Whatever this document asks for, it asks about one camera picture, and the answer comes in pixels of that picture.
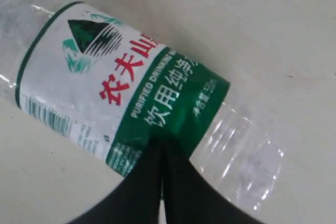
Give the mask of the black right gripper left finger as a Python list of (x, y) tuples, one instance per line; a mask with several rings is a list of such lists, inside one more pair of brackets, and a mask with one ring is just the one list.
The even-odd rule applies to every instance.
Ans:
[(161, 145), (152, 140), (130, 174), (102, 201), (70, 223), (159, 223)]

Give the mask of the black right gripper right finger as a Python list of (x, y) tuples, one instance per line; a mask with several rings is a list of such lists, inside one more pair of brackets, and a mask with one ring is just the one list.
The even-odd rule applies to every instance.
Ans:
[(261, 223), (231, 204), (213, 189), (196, 171), (178, 146), (165, 143), (161, 152), (167, 223)]

